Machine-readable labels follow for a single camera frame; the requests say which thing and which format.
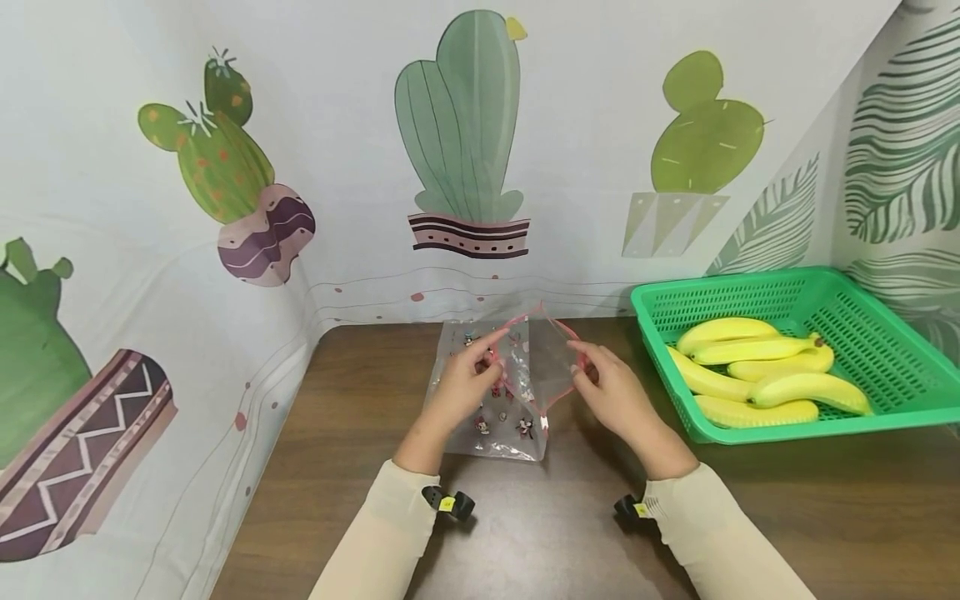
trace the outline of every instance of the banana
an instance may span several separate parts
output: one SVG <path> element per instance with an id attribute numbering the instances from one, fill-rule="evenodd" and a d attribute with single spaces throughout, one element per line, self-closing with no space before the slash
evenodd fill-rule
<path id="1" fill-rule="evenodd" d="M 774 374 L 754 384 L 747 401 L 760 408 L 810 398 L 857 415 L 871 415 L 867 396 L 849 381 L 825 372 Z"/>
<path id="2" fill-rule="evenodd" d="M 691 327 L 677 341 L 677 350 L 687 356 L 702 344 L 777 335 L 777 330 L 768 323 L 744 317 L 713 319 Z"/>
<path id="3" fill-rule="evenodd" d="M 683 356 L 670 346 L 666 347 L 670 357 L 684 377 L 687 387 L 697 394 L 716 396 L 735 402 L 745 402 L 750 393 L 751 384 L 732 377 L 705 369 Z"/>
<path id="4" fill-rule="evenodd" d="M 729 365 L 744 360 L 778 360 L 796 356 L 814 348 L 815 340 L 776 335 L 749 340 L 730 340 L 706 344 L 693 349 L 690 358 L 698 365 Z"/>
<path id="5" fill-rule="evenodd" d="M 814 348 L 796 356 L 779 360 L 742 360 L 730 363 L 727 372 L 744 381 L 759 381 L 767 375 L 787 372 L 827 372 L 833 367 L 833 348 L 824 343 L 820 334 L 811 333 Z"/>
<path id="6" fill-rule="evenodd" d="M 773 408 L 755 408 L 713 396 L 694 396 L 693 399 L 707 420 L 734 429 L 809 423 L 820 417 L 820 409 L 810 400 L 794 400 Z"/>

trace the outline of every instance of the green plastic basket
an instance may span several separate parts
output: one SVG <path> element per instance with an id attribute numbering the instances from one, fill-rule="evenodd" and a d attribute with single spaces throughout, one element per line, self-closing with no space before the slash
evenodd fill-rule
<path id="1" fill-rule="evenodd" d="M 698 443 L 755 444 L 960 422 L 960 371 L 848 277 L 830 268 L 784 269 L 651 283 L 631 301 L 667 392 Z M 718 317 L 762 319 L 784 334 L 816 331 L 834 349 L 830 372 L 856 384 L 876 414 L 820 405 L 811 423 L 728 429 L 709 422 L 667 353 L 692 326 Z"/>

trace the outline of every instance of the fabric backdrop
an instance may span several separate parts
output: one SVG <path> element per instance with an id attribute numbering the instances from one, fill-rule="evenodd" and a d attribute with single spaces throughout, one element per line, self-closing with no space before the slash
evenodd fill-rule
<path id="1" fill-rule="evenodd" d="M 338 324 L 832 264 L 960 361 L 955 0 L 594 5 L 5 3 L 0 596 L 206 598 Z"/>

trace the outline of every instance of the wooden table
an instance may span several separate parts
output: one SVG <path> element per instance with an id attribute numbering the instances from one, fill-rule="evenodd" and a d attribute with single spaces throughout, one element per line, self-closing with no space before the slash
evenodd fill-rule
<path id="1" fill-rule="evenodd" d="M 681 429 L 632 319 L 570 321 L 635 366 Z M 341 327 L 313 356 L 213 598 L 303 600 L 423 402 L 438 324 Z M 542 464 L 447 456 L 476 500 L 439 519 L 408 598 L 695 598 L 656 527 L 623 530 L 636 459 L 578 397 L 551 409 Z M 698 445 L 820 600 L 960 598 L 960 441 L 945 427 L 783 444 Z"/>

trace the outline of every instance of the clear plastic bag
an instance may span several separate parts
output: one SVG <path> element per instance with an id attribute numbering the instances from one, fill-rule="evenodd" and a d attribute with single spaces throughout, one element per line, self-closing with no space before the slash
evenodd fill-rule
<path id="1" fill-rule="evenodd" d="M 504 366 L 503 376 L 487 392 L 476 413 L 454 430 L 447 452 L 523 461 L 543 459 L 549 436 L 547 410 L 573 390 L 570 367 L 583 367 L 584 358 L 566 345 L 567 340 L 579 339 L 577 334 L 551 319 L 542 303 L 506 318 L 504 313 L 511 308 L 517 307 L 501 308 L 479 321 L 444 322 L 427 403 L 450 356 L 487 333 L 509 328 L 491 348 L 492 359 Z"/>

